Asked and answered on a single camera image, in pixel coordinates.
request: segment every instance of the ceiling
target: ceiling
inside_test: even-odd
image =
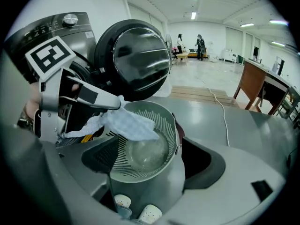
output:
[[[191,21],[191,13],[197,12],[195,21],[223,23],[246,30],[264,40],[296,46],[288,27],[270,24],[270,19],[283,17],[268,0],[148,0],[168,19],[169,23]],[[253,23],[255,26],[241,28]]]

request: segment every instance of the white cloth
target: white cloth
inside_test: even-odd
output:
[[[151,119],[127,111],[124,106],[128,102],[123,96],[119,96],[121,107],[118,110],[108,110],[99,116],[91,117],[87,125],[80,131],[72,131],[62,134],[62,138],[82,137],[88,134],[94,134],[104,125],[114,133],[132,141],[156,140],[159,138],[153,131],[155,123]]]
[[[182,46],[183,46],[182,40],[180,39],[180,37],[177,39],[177,44],[178,44],[179,46],[181,46],[181,48],[183,48],[183,47],[182,47]]]

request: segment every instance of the knob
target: knob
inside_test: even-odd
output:
[[[78,17],[75,14],[67,14],[64,16],[62,23],[67,26],[74,26],[78,22]]]

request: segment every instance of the woman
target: woman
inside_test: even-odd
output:
[[[178,39],[177,39],[177,48],[178,48],[178,52],[182,53],[182,49],[185,48],[185,46],[182,43],[182,34],[178,34]]]
[[[201,57],[201,61],[203,61],[203,55],[205,54],[206,49],[205,49],[204,39],[202,38],[202,36],[200,34],[198,34],[197,42],[196,42],[195,46],[198,46],[197,47],[197,50],[198,50],[197,59],[199,60]]]

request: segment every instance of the white cable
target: white cable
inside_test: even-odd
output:
[[[210,93],[211,93],[212,95],[214,95],[216,101],[217,101],[218,103],[220,103],[219,100],[217,100],[216,95],[215,95],[209,88],[207,88],[207,89],[210,91]],[[222,108],[223,108],[223,119],[224,119],[224,123],[225,123],[225,127],[226,127],[227,146],[230,147],[230,144],[229,144],[229,138],[228,138],[228,127],[227,127],[227,123],[226,123],[226,119],[225,119],[225,108],[223,107],[223,105],[222,105],[221,103],[220,103],[220,105],[221,105]]]

